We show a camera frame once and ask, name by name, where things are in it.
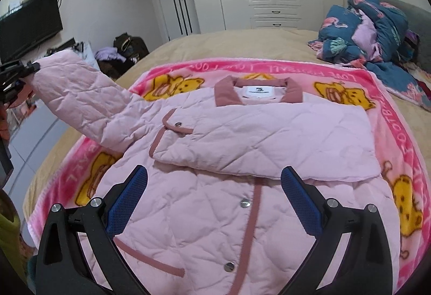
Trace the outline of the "blue flamingo duvet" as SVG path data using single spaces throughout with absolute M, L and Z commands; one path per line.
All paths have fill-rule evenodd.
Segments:
M 420 44 L 405 11 L 389 0 L 331 6 L 308 42 L 322 61 L 370 71 L 389 91 L 429 111 L 430 73 L 419 66 Z

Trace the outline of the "white drawer chest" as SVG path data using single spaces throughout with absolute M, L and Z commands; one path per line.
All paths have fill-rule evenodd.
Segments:
M 52 47 L 47 49 L 45 56 L 51 56 L 59 51 L 72 50 L 80 56 L 80 58 L 85 61 L 88 65 L 96 70 L 100 70 L 98 62 L 96 61 L 91 46 L 88 42 L 77 42 L 74 38 L 67 40 L 60 46 Z

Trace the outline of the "purple clothes pile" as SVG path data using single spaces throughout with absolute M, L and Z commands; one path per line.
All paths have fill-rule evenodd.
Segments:
M 119 54 L 116 47 L 101 48 L 94 54 L 94 56 L 97 61 L 119 60 L 122 63 L 126 61 L 126 57 Z

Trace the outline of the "black television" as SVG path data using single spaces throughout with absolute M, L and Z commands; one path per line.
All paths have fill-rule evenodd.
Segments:
M 58 0 L 31 0 L 1 17 L 1 62 L 21 58 L 63 29 Z

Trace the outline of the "pink quilted jacket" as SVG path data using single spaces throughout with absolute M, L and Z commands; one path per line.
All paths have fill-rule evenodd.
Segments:
M 356 253 L 365 275 L 343 293 L 396 286 L 399 217 L 376 156 L 371 104 L 331 102 L 292 77 L 182 81 L 172 96 L 146 100 L 69 51 L 39 65 L 26 78 L 36 95 L 120 154 L 97 196 L 136 166 L 148 172 L 115 244 L 152 294 L 277 294 L 314 242 L 282 189 L 287 166 L 339 206 L 375 206 L 382 219 L 387 241 Z

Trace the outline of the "dark bag on floor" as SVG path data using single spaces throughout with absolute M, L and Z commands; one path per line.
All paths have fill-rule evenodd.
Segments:
M 117 36 L 113 41 L 113 46 L 117 48 L 121 56 L 133 61 L 133 63 L 137 63 L 149 54 L 144 40 L 140 37 L 133 37 L 128 33 Z

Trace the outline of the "pink cartoon bear blanket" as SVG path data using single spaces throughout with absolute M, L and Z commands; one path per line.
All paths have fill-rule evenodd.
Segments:
M 88 208 L 136 166 L 148 185 L 114 237 L 153 294 L 277 294 L 314 238 L 282 189 L 291 166 L 341 207 L 377 208 L 392 266 L 346 294 L 399 290 L 430 248 L 430 181 L 404 116 L 374 74 L 297 61 L 166 64 L 125 89 L 70 52 L 29 85 L 82 135 L 26 219 Z

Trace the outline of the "grey headboard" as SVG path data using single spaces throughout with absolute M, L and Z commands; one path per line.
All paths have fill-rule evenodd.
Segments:
M 381 0 L 401 9 L 408 19 L 409 29 L 419 35 L 419 56 L 417 58 L 420 68 L 430 73 L 431 66 L 431 13 L 399 0 Z

